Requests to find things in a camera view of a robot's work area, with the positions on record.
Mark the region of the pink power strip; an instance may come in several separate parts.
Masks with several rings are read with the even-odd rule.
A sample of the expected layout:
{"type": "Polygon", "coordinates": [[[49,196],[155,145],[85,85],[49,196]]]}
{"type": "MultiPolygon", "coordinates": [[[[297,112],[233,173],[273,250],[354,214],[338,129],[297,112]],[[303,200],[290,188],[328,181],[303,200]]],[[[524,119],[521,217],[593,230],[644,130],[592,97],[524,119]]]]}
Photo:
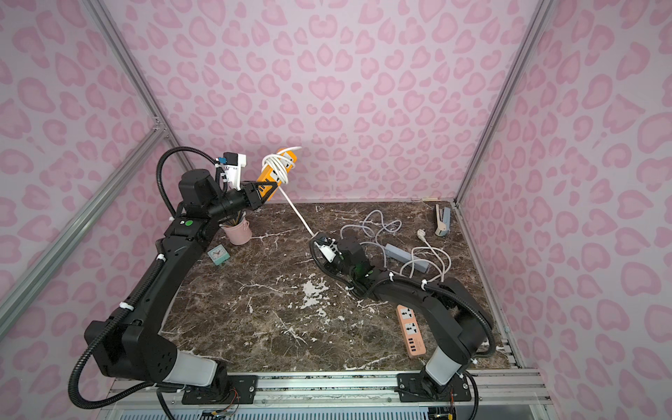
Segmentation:
{"type": "Polygon", "coordinates": [[[425,341],[420,332],[415,312],[409,307],[397,306],[397,317],[409,358],[413,359],[425,355],[425,341]]]}

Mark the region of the yellow power strip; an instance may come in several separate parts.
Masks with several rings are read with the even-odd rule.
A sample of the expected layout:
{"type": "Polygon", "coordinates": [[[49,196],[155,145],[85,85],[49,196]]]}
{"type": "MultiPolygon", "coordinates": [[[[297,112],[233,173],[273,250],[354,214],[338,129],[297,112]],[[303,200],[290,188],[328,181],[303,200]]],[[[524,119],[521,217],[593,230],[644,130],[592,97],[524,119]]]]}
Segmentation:
{"type": "Polygon", "coordinates": [[[267,155],[262,160],[262,171],[257,180],[276,181],[276,183],[278,183],[278,189],[276,189],[276,191],[279,191],[288,202],[291,200],[283,191],[281,185],[289,183],[288,174],[298,161],[296,152],[300,149],[300,146],[295,146],[267,155]]]}

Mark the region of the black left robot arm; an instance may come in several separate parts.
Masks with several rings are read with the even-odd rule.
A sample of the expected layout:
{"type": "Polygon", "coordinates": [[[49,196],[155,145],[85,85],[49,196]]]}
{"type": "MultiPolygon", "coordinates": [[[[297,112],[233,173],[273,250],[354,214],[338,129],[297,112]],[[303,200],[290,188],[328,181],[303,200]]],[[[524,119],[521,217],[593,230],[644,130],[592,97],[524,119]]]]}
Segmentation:
{"type": "Polygon", "coordinates": [[[238,401],[225,363],[180,351],[159,333],[180,285],[222,223],[260,208],[278,189],[278,182],[270,178],[229,187],[227,172],[239,163],[238,157],[226,153],[208,160],[211,169],[182,175],[178,185],[181,201],[169,208],[173,220],[156,241],[157,255],[136,287],[106,320],[93,321],[87,327],[87,349],[68,381],[68,397],[74,406],[100,409],[150,387],[184,390],[186,403],[238,401]],[[89,360],[96,362],[104,376],[137,384],[91,401],[80,391],[89,360]]]}

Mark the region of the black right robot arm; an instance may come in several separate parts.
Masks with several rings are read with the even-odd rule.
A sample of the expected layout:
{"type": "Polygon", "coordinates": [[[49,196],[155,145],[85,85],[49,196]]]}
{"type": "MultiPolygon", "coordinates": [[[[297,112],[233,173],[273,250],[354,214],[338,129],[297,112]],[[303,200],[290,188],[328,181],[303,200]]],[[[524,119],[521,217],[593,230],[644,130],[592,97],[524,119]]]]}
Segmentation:
{"type": "Polygon", "coordinates": [[[441,392],[475,359],[495,354],[493,319],[457,279],[437,285],[413,280],[372,264],[358,241],[323,233],[311,238],[309,250],[317,267],[357,299],[388,302],[422,315],[437,343],[420,372],[425,394],[441,392]]]}

